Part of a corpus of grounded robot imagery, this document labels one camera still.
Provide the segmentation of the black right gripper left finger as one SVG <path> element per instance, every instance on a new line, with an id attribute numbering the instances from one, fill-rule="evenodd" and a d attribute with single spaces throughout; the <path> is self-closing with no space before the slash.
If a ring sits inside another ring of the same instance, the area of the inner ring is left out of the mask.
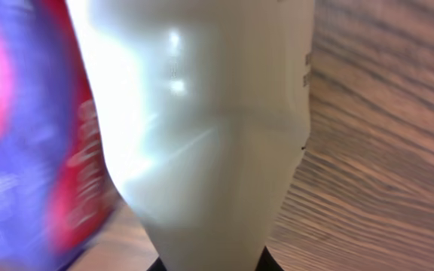
<path id="1" fill-rule="evenodd" d="M 167 271 L 167 268 L 164 266 L 163 261 L 157 258 L 147 271 Z"/>

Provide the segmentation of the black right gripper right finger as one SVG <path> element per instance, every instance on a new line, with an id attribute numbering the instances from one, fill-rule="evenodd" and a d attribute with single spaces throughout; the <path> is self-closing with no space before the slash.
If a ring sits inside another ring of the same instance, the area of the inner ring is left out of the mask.
<path id="1" fill-rule="evenodd" d="M 284 271 L 284 269 L 273 258 L 268 248 L 264 247 L 258 260 L 256 271 Z"/>

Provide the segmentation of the purple Carefree pad packet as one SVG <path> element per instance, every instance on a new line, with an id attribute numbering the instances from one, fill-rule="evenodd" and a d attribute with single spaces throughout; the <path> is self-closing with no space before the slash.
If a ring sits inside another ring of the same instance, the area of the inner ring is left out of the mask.
<path id="1" fill-rule="evenodd" d="M 65 270 L 115 208 L 66 3 L 0 0 L 0 270 Z"/>

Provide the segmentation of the white tube gold cap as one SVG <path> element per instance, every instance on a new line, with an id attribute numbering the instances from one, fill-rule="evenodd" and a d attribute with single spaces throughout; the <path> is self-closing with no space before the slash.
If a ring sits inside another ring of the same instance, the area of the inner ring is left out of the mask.
<path id="1" fill-rule="evenodd" d="M 108 172 L 168 270 L 254 270 L 310 135 L 314 3 L 67 4 Z"/>

